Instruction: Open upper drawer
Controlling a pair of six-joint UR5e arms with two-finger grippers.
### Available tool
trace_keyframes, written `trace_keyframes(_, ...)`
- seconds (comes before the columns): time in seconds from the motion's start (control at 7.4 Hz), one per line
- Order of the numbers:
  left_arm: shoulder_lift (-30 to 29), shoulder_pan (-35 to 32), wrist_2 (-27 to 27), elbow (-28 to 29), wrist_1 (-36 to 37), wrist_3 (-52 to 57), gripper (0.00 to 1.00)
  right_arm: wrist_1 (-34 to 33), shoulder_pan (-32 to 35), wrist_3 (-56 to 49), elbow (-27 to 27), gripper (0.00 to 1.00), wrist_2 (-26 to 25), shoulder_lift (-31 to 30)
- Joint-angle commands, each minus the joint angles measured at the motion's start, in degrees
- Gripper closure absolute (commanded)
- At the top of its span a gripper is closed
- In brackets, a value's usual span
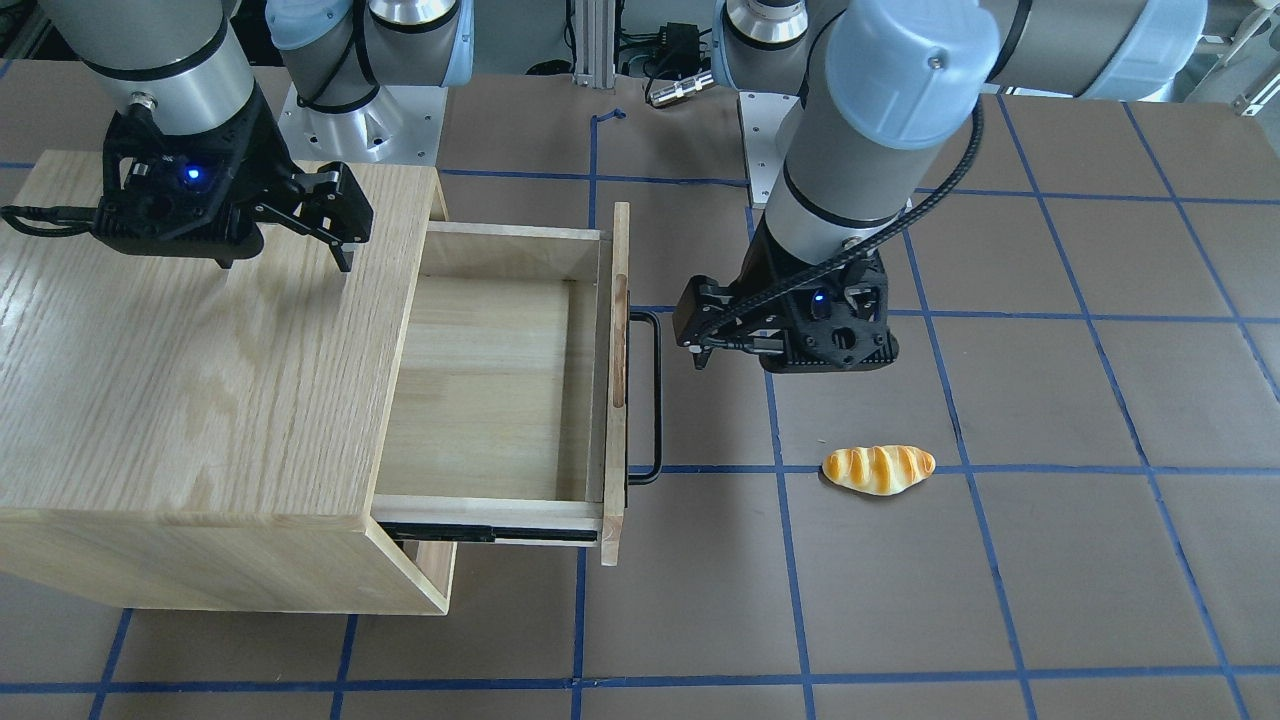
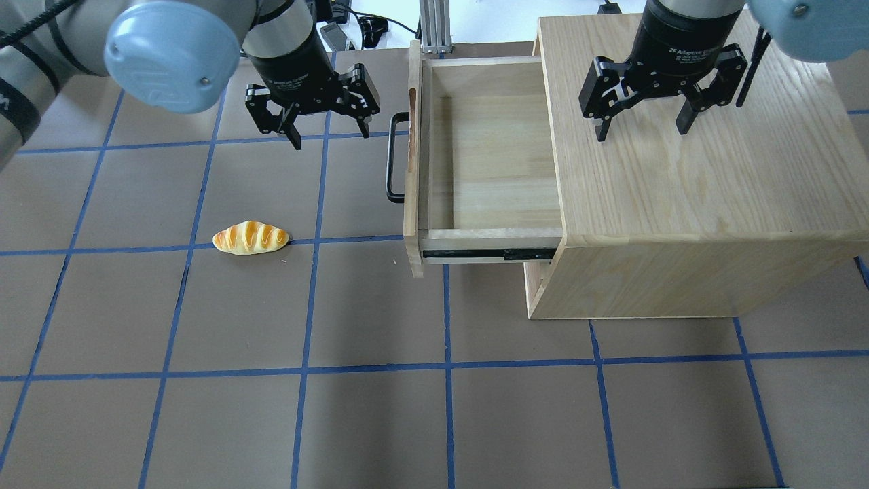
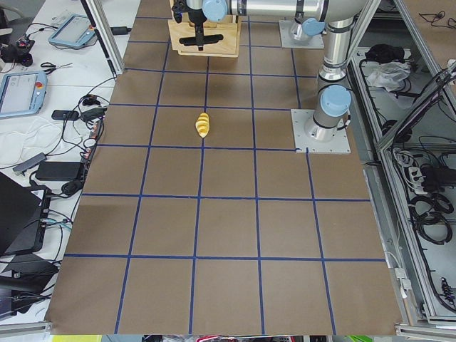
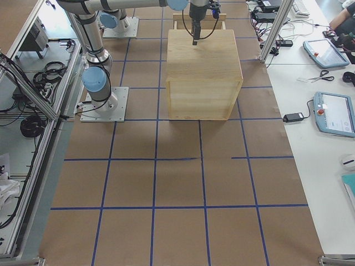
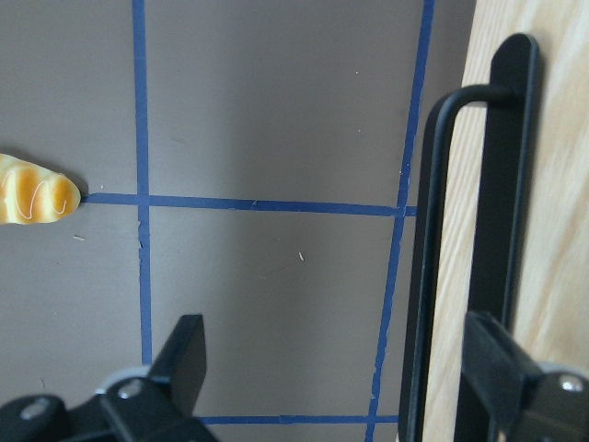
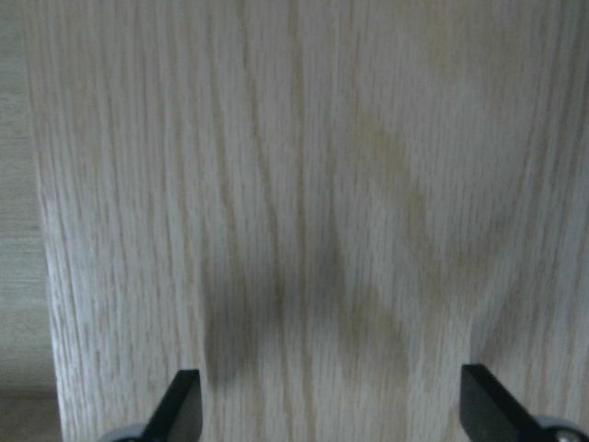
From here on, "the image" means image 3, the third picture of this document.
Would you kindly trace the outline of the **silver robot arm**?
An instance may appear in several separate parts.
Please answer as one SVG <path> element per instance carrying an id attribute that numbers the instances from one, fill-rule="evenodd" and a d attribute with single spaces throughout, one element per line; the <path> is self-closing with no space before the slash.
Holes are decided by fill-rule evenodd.
<path id="1" fill-rule="evenodd" d="M 318 70 L 318 102 L 312 116 L 304 123 L 304 132 L 314 141 L 326 143 L 333 139 L 351 105 L 351 94 L 342 84 L 346 78 L 346 63 L 351 47 L 355 17 L 366 1 L 298 0 L 298 1 L 172 1 L 171 11 L 176 23 L 187 16 L 195 28 L 190 37 L 179 40 L 183 46 L 203 50 L 206 45 L 219 43 L 221 34 L 207 35 L 204 23 L 219 23 L 233 16 L 292 16 L 281 21 L 288 37 L 295 44 L 308 45 L 313 36 L 325 33 L 324 57 Z"/>

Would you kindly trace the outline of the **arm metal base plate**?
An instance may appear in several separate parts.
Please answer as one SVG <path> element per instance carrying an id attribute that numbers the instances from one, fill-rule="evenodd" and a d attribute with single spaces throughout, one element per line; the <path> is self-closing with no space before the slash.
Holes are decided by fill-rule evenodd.
<path id="1" fill-rule="evenodd" d="M 323 49 L 322 32 L 325 23 L 309 18 L 302 23 L 297 20 L 280 20 L 279 32 L 283 48 Z"/>
<path id="2" fill-rule="evenodd" d="M 314 110 L 292 109 L 291 123 L 297 153 L 338 154 L 351 153 L 344 121 L 339 119 L 335 128 L 322 128 L 314 122 Z"/>

